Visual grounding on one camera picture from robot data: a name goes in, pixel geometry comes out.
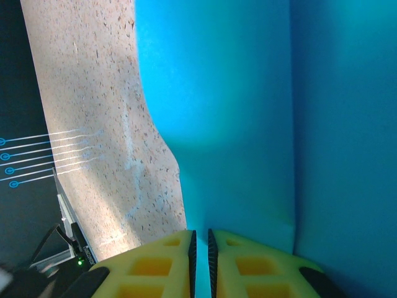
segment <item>blue panel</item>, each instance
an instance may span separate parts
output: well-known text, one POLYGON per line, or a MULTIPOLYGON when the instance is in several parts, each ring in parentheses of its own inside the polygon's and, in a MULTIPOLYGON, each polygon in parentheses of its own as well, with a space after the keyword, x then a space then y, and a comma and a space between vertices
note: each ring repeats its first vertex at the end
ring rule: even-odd
POLYGON ((201 239, 222 228, 292 250, 289 26, 287 0, 136 1, 148 108, 201 239))
POLYGON ((292 1, 297 253, 396 297, 396 1, 292 1))

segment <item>sandy floor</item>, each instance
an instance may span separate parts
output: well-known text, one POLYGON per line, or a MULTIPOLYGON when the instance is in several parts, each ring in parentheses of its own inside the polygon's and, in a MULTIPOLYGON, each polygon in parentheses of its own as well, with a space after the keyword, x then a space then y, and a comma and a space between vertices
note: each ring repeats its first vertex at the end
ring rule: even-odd
POLYGON ((185 229, 179 169, 143 97, 133 3, 21 3, 48 131, 68 131, 51 136, 57 171, 97 258, 185 229))

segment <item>speckled surface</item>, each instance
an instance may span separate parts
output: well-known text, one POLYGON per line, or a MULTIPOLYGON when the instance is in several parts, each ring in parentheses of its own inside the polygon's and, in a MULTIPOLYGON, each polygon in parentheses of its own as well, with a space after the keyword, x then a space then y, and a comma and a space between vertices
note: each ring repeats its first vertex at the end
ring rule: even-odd
POLYGON ((48 131, 80 129, 51 144, 67 145, 57 171, 97 258, 185 229, 179 169, 143 97, 133 1, 21 3, 48 131))

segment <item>black cable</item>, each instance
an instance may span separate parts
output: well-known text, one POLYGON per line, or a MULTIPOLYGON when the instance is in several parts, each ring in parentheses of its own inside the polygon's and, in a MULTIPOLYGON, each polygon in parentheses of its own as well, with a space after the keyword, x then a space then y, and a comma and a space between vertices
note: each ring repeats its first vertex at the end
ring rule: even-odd
POLYGON ((47 240, 49 239, 49 237, 52 235, 52 233, 54 231, 57 231, 58 234, 60 234, 60 236, 62 237, 62 239, 64 241, 66 241, 69 245, 73 246, 73 241, 72 239, 70 239, 61 229, 60 225, 57 223, 54 226, 52 226, 51 229, 48 230, 48 232, 45 234, 45 236, 43 237, 43 240, 40 242, 40 244, 38 245, 38 247, 36 248, 32 258, 30 259, 30 263, 29 263, 29 267, 33 264, 33 262, 35 261, 35 259, 37 258, 38 254, 40 253, 40 251, 42 250, 42 248, 44 247, 44 244, 47 242, 47 240))

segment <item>black rubber edge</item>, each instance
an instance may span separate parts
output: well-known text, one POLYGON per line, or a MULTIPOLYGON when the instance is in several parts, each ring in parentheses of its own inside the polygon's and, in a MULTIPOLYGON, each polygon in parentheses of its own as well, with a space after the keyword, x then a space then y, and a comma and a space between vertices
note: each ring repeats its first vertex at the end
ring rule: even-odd
POLYGON ((321 298, 347 298, 347 296, 322 272, 308 267, 299 272, 321 298))
POLYGON ((189 256, 189 281, 190 281, 190 298, 194 298, 196 290, 196 266, 197 266, 197 233, 192 232, 188 250, 189 256))
POLYGON ((106 267, 84 272, 60 298, 91 298, 109 273, 106 267))
POLYGON ((218 245, 212 229, 208 229, 208 265, 210 267, 211 297, 216 298, 218 281, 218 245))

